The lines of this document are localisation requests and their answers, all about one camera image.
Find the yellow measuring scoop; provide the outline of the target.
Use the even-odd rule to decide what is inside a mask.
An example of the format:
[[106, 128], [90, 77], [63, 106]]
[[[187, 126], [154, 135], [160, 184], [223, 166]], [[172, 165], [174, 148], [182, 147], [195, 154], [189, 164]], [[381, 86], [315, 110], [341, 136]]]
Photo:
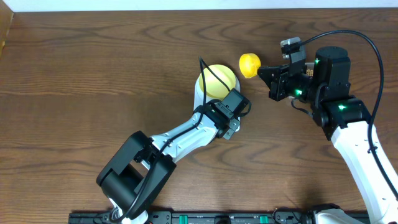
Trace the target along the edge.
[[239, 58], [239, 69], [245, 78], [255, 77], [260, 67], [260, 58], [254, 53], [242, 54]]

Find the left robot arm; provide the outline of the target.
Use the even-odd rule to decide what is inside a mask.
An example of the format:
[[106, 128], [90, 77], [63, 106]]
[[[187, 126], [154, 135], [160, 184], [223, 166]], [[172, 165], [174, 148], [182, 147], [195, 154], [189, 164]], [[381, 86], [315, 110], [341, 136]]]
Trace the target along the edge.
[[166, 133], [130, 135], [96, 178], [114, 205], [110, 222], [144, 223], [177, 161], [216, 138], [230, 139], [250, 109], [251, 102], [233, 88], [223, 100], [203, 101], [188, 121]]

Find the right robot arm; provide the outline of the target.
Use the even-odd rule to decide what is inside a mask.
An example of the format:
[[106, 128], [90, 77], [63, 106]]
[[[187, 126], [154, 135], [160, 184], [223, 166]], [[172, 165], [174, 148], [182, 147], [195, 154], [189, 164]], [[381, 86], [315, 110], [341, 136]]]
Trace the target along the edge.
[[363, 197], [371, 223], [397, 222], [397, 173], [386, 156], [364, 103], [350, 95], [348, 53], [341, 47], [317, 50], [313, 75], [307, 75], [305, 50], [298, 59], [257, 74], [269, 87], [269, 98], [291, 96], [310, 104], [312, 119], [343, 157]]

